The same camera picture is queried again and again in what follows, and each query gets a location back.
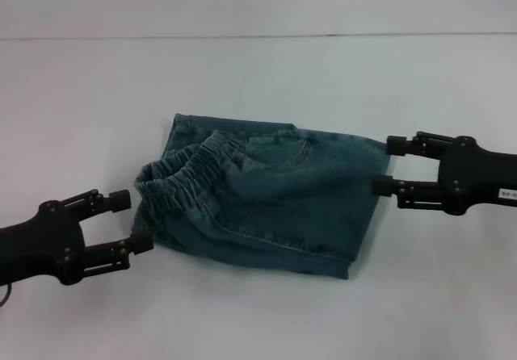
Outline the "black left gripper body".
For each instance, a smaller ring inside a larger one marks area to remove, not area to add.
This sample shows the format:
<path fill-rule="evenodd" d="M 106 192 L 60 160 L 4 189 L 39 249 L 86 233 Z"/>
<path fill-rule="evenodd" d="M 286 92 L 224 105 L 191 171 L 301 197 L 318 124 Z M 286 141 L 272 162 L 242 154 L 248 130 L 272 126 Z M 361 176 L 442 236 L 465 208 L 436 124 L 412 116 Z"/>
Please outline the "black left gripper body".
<path fill-rule="evenodd" d="M 1 230 L 1 283 L 49 275 L 62 284 L 84 278 L 84 236 L 63 204 L 49 201 L 28 221 Z"/>

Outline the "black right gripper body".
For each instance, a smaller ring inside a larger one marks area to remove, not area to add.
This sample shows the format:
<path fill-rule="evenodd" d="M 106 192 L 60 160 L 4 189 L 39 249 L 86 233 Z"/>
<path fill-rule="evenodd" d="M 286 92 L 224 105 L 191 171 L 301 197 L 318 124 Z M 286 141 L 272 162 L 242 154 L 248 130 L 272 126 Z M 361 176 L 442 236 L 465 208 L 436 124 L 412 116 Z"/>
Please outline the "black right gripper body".
<path fill-rule="evenodd" d="M 439 159 L 443 211 L 462 216 L 478 204 L 516 206 L 516 155 L 496 153 L 469 136 L 457 137 Z"/>

